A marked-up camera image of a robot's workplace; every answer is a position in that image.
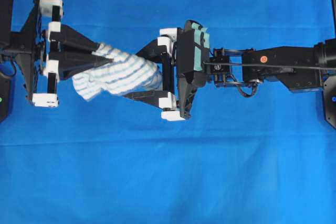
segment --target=black cable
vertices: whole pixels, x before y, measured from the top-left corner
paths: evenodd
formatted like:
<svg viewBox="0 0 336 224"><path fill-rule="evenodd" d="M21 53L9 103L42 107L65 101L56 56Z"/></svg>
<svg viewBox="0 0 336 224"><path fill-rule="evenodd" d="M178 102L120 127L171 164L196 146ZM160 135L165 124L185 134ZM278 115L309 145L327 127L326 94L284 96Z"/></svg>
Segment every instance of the black cable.
<svg viewBox="0 0 336 224"><path fill-rule="evenodd" d="M233 81L238 82L237 79L236 79L236 77L233 75L233 73L231 73L230 76L231 76L231 78L233 79ZM252 84L252 92L251 92L251 94L245 93L245 92L241 89L240 85L237 85L237 84L236 84L236 87L237 87L239 93L240 93L243 97L245 97L245 98L251 98L251 97L253 97L253 96L257 93L257 90L258 90L258 84L257 84L257 83Z"/></svg>
<svg viewBox="0 0 336 224"><path fill-rule="evenodd" d="M262 68L297 68L297 69L311 69L311 70L336 70L336 68L327 67L313 67L313 66L294 66L294 65L267 65L254 63L212 63L203 62L204 65L220 65L220 66L238 66L238 67L262 67Z"/></svg>
<svg viewBox="0 0 336 224"><path fill-rule="evenodd" d="M15 66L15 64L14 64L14 62L13 62L13 59L10 59L11 61L11 65L12 65L12 67L13 67L13 70L14 70L14 73L12 73L10 76L9 75L7 75L7 74L5 74L5 73L3 73L2 71L0 71L0 77L2 77L2 78L4 78L4 79L7 79L7 80L11 80L12 79L12 77L14 77L15 75L16 75L16 66Z"/></svg>
<svg viewBox="0 0 336 224"><path fill-rule="evenodd" d="M12 75L10 75L10 77L14 77L15 75L16 75L16 66L15 66L15 64L14 64L14 62L13 62L13 59L10 59L11 61L11 65L12 65L12 67L13 67L13 70L14 70L14 73L12 74Z"/></svg>

